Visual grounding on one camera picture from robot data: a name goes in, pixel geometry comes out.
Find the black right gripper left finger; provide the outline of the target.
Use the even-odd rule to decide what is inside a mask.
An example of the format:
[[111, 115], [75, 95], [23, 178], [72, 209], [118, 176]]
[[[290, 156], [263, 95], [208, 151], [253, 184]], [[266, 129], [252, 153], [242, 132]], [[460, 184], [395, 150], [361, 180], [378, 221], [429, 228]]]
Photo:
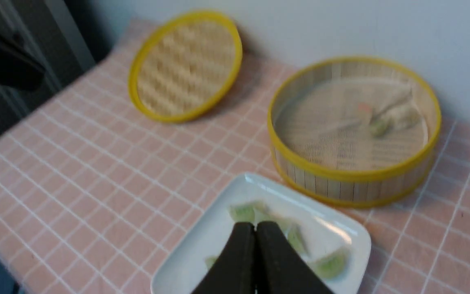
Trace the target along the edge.
[[220, 255], [193, 294], [253, 294], [256, 254], [255, 228], [237, 222]]

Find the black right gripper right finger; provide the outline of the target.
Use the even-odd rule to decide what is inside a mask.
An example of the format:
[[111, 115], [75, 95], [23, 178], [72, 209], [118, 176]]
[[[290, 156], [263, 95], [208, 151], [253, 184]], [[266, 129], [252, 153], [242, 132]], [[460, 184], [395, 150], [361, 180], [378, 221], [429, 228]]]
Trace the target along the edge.
[[289, 244], [276, 222], [260, 222], [256, 240], [258, 294], [332, 294]]

